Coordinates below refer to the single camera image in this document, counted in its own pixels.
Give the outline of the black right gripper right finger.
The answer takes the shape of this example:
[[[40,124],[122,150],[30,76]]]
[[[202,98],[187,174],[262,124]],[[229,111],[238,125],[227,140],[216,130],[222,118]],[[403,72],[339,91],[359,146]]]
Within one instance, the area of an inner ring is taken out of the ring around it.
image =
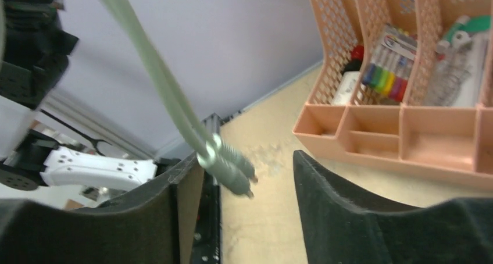
[[[491,263],[492,199],[425,208],[384,198],[293,153],[309,263]]]

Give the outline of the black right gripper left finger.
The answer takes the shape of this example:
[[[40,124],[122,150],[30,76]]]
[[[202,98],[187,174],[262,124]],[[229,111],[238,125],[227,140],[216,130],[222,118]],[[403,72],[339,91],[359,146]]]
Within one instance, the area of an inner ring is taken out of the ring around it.
[[[204,171],[189,156],[97,208],[1,201],[2,263],[188,263]]]

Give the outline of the mint green headphones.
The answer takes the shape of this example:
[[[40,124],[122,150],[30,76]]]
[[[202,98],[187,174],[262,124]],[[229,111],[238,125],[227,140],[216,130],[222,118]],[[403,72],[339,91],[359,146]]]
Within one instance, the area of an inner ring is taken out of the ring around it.
[[[251,183],[258,182],[252,162],[199,121],[130,1],[100,1],[133,43],[168,114],[185,142],[196,152],[200,166],[233,194],[252,199]]]

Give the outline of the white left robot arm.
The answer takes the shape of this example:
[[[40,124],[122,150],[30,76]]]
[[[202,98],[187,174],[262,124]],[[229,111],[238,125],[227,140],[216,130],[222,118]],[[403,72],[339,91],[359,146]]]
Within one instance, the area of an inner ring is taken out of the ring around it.
[[[22,191],[86,185],[130,191],[152,180],[152,160],[111,158],[104,140],[93,154],[73,150],[31,128],[60,82],[78,38],[64,31],[63,0],[1,0],[1,183]]]

